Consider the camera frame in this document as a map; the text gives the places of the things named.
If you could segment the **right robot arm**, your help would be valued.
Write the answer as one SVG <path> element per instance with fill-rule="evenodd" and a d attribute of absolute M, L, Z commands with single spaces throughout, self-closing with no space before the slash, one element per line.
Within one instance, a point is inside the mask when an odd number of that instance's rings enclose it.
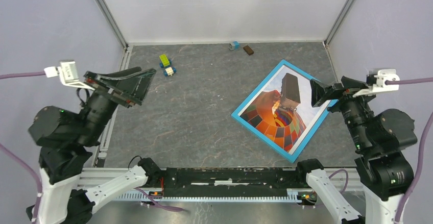
<path fill-rule="evenodd" d="M 328 112 L 340 112 L 354 142 L 356 171 L 366 199 L 366 213 L 356 211 L 329 180 L 317 159 L 297 164 L 295 181 L 310 187 L 321 199 L 335 223 L 397 223 L 404 210 L 404 197 L 415 180 L 402 151 L 417 143 L 414 121 L 398 109 L 379 114 L 369 107 L 377 94 L 390 91 L 384 80 L 372 75 L 366 82 L 342 77 L 326 85 L 312 79 L 311 105 L 334 101 Z"/>

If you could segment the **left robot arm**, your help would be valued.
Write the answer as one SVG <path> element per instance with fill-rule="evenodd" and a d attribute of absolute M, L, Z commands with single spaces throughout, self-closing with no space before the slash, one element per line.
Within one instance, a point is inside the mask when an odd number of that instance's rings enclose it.
<path fill-rule="evenodd" d="M 55 106 L 42 108 L 29 127 L 40 147 L 40 201 L 27 208 L 33 223 L 87 223 L 104 205 L 121 194 L 144 185 L 156 186 L 161 170 L 150 158 L 141 159 L 124 174 L 89 189 L 78 189 L 90 147 L 99 138 L 118 106 L 141 105 L 156 74 L 153 68 L 133 67 L 101 74 L 88 71 L 78 90 L 86 100 L 74 113 Z"/>

